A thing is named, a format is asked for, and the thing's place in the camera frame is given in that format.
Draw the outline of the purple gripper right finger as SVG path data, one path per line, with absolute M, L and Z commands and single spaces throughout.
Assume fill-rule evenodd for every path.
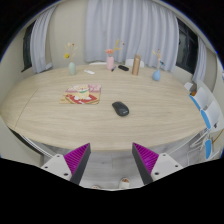
M 169 154 L 157 154 L 137 143 L 132 144 L 132 154 L 145 185 L 182 169 Z

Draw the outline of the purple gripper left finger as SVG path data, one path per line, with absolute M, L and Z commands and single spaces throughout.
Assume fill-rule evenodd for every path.
M 66 155 L 56 154 L 42 166 L 42 169 L 78 185 L 90 154 L 90 144 L 87 143 Z

